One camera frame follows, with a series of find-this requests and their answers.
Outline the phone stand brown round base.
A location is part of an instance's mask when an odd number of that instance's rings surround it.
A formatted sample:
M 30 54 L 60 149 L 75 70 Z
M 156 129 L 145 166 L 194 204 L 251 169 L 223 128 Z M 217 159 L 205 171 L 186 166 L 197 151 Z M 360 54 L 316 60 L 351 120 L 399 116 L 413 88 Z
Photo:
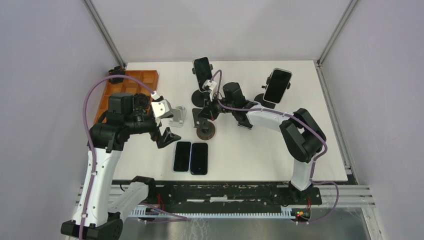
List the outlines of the phone stand brown round base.
M 212 139 L 216 133 L 215 125 L 208 119 L 199 116 L 200 108 L 193 108 L 191 111 L 198 138 L 204 141 Z

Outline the silver folding phone stand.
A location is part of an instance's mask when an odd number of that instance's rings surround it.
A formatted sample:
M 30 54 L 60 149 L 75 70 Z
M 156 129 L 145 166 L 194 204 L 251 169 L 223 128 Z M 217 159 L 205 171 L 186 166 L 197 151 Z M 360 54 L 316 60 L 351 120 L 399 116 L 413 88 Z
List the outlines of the silver folding phone stand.
M 175 128 L 182 128 L 185 123 L 187 109 L 184 106 L 176 106 L 171 109 L 172 117 L 169 119 L 169 126 Z

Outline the phone with light blue case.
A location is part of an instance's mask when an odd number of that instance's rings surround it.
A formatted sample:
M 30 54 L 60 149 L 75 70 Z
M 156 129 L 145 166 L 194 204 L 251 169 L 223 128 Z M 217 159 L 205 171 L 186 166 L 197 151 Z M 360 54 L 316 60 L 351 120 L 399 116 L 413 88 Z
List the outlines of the phone with light blue case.
M 175 147 L 173 171 L 186 173 L 190 169 L 192 143 L 189 141 L 178 141 Z

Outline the black phone dark case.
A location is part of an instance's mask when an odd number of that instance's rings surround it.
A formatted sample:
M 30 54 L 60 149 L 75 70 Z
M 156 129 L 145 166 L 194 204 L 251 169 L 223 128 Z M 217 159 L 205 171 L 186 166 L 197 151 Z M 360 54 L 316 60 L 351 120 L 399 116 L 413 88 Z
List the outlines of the black phone dark case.
M 195 142 L 191 146 L 190 173 L 204 176 L 208 173 L 208 144 Z

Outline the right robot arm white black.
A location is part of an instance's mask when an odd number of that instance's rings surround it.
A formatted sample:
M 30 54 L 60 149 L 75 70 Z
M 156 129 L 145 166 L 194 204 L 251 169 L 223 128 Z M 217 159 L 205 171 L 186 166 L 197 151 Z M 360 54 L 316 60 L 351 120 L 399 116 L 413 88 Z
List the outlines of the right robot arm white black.
M 316 161 L 328 150 L 324 132 L 304 108 L 286 113 L 262 106 L 247 100 L 236 82 L 226 83 L 223 90 L 224 97 L 220 98 L 218 83 L 212 80 L 206 80 L 199 88 L 203 106 L 193 110 L 198 137 L 210 139 L 215 133 L 212 122 L 219 114 L 227 113 L 232 114 L 240 127 L 260 126 L 280 132 L 294 158 L 288 196 L 293 203 L 302 204 L 309 198 L 309 189 L 314 184 Z

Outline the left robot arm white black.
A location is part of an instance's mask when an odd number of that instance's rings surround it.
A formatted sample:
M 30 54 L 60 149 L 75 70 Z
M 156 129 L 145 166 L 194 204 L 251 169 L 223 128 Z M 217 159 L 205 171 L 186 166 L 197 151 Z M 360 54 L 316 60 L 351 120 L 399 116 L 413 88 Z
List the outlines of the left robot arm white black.
M 63 235 L 80 240 L 117 240 L 125 219 L 141 202 L 157 198 L 155 180 L 136 176 L 114 202 L 109 203 L 113 175 L 131 135 L 149 134 L 159 149 L 179 141 L 180 137 L 166 128 L 161 120 L 173 116 L 170 103 L 154 93 L 146 106 L 140 95 L 114 93 L 108 98 L 107 110 L 88 130 L 88 166 L 80 202 L 71 220 L 60 228 Z

